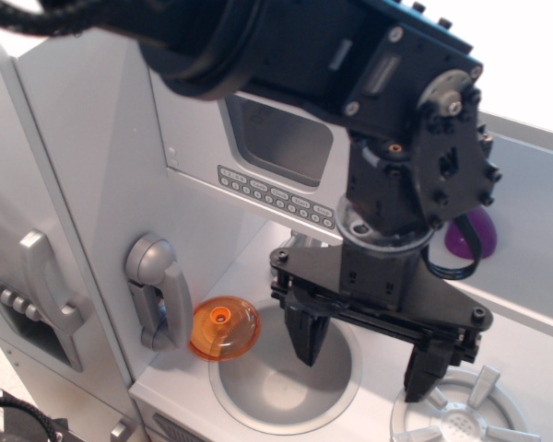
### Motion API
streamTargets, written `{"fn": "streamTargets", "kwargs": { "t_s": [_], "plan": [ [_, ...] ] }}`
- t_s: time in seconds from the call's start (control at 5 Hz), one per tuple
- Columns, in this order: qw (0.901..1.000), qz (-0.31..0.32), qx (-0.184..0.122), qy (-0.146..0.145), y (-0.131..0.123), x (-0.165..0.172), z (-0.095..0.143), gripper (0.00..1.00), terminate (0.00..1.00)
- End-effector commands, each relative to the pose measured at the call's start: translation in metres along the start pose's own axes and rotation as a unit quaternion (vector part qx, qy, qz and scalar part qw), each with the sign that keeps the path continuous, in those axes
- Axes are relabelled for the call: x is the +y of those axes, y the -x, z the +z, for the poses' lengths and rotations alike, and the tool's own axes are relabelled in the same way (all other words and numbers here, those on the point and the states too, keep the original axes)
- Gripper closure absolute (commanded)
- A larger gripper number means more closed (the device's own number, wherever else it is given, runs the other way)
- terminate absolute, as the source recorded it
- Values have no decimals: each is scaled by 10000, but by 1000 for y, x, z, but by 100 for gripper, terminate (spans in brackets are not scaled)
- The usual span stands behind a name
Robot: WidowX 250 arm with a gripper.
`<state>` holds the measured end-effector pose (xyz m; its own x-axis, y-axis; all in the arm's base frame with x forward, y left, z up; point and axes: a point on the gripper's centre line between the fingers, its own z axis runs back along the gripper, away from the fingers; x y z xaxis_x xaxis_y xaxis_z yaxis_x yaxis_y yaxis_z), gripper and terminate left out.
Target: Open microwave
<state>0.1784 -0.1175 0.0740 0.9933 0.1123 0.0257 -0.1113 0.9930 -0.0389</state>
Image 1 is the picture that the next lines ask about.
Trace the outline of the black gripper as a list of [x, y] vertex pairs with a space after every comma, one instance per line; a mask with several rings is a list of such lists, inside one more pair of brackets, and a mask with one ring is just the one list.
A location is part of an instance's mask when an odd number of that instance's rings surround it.
[[408, 403], [423, 401], [450, 363], [474, 362], [493, 321], [487, 308], [433, 275], [416, 251], [375, 257], [347, 244], [280, 248], [271, 252], [270, 265], [273, 296], [298, 359], [315, 364], [331, 318], [412, 343]]

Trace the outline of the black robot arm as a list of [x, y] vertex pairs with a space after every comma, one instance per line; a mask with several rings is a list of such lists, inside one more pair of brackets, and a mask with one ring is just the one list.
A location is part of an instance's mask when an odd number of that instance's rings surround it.
[[475, 262], [469, 213], [493, 202], [500, 171], [478, 123], [482, 66], [448, 20], [398, 1], [0, 1], [0, 28], [58, 37], [100, 28], [136, 40], [174, 93], [219, 100], [243, 91], [347, 130], [343, 242], [271, 255], [273, 295], [298, 358], [316, 361], [330, 319], [413, 344], [406, 400], [424, 400], [449, 366], [477, 356], [492, 316], [452, 287], [475, 265], [429, 260], [456, 224]]

